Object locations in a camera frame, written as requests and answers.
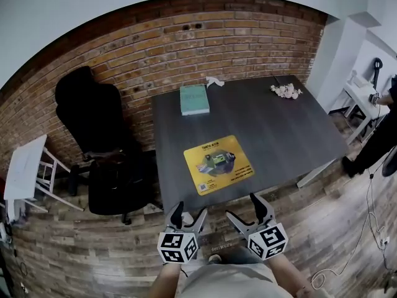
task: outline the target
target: brick wall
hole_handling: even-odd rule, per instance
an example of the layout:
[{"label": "brick wall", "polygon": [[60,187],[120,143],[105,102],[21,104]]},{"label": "brick wall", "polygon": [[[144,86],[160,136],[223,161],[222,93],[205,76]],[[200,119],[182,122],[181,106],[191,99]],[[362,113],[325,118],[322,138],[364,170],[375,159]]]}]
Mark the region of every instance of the brick wall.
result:
[{"label": "brick wall", "polygon": [[55,113],[55,85],[83,65],[120,90],[125,120],[154,149],[150,97],[182,85],[294,74],[304,83],[326,14],[281,0],[154,0],[120,9],[53,42],[0,95],[0,174],[13,149],[48,134],[66,164],[81,151]]}]

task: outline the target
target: gray table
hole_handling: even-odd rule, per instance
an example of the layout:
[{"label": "gray table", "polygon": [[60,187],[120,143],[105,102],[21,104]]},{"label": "gray table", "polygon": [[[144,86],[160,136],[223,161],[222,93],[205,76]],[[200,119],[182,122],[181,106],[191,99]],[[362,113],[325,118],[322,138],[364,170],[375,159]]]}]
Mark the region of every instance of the gray table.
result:
[{"label": "gray table", "polygon": [[[199,209],[258,192],[305,174],[347,151],[329,116],[299,80],[303,94],[284,99],[270,90],[274,77],[242,79],[207,89],[210,113],[181,115],[179,91],[153,97],[154,137],[164,211],[179,201],[185,210]],[[235,135],[255,175],[200,196],[187,167],[184,150]]]}]

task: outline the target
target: white desk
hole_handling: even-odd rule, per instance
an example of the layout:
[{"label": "white desk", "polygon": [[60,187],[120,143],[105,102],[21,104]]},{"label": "white desk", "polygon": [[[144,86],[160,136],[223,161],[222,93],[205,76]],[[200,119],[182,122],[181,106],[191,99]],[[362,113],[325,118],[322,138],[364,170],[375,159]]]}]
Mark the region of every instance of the white desk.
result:
[{"label": "white desk", "polygon": [[[354,104],[351,105],[346,111],[345,117],[348,117],[351,114],[356,105],[359,106],[361,111],[365,114],[365,119],[357,127],[357,129],[354,130],[352,135],[346,140],[346,143],[350,145],[371,120],[377,119],[378,117],[384,117],[389,113],[390,109],[387,106],[374,106],[369,102],[369,96],[376,93],[376,90],[374,90],[374,88],[370,84],[360,88],[354,83],[349,84],[348,82],[346,82],[346,84],[344,85],[344,90],[354,101]],[[306,183],[311,181],[314,177],[316,177],[319,173],[326,169],[333,161],[334,160],[309,172],[302,180],[297,183],[297,186],[303,187]]]},{"label": "white desk", "polygon": [[[47,148],[45,148],[44,145],[46,139],[47,135],[42,135],[41,137],[38,137],[26,145],[17,148],[12,154],[7,173],[6,188],[4,191],[4,200],[8,200],[7,211],[9,212],[10,220],[12,220],[11,217],[14,216],[14,200],[23,200],[31,206],[34,206],[44,212],[48,212],[48,210],[44,209],[43,207],[37,206],[31,202],[35,200],[35,189],[39,189],[45,194],[65,203],[68,206],[73,207],[74,209],[80,211],[84,210],[56,196],[53,193],[56,166],[60,165],[62,168],[67,170],[67,172],[70,172],[70,169],[67,168],[61,161],[56,159],[47,150]],[[51,158],[52,163],[41,161],[43,153]],[[44,167],[41,178],[37,176],[40,165]],[[48,173],[47,169],[51,169],[51,176],[49,180],[45,179],[45,176]]]}]

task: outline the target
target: black office chair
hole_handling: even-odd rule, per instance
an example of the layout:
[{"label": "black office chair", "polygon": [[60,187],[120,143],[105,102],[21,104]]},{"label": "black office chair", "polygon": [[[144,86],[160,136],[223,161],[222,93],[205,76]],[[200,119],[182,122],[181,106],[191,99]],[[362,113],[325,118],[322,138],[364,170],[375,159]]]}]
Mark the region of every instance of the black office chair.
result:
[{"label": "black office chair", "polygon": [[[90,165],[89,209],[94,214],[122,214],[141,209],[153,200],[145,171],[147,161],[130,135],[122,114],[118,89],[94,81],[90,67],[78,68],[58,82],[56,114],[76,139]],[[69,181],[76,186],[74,167]]]}]

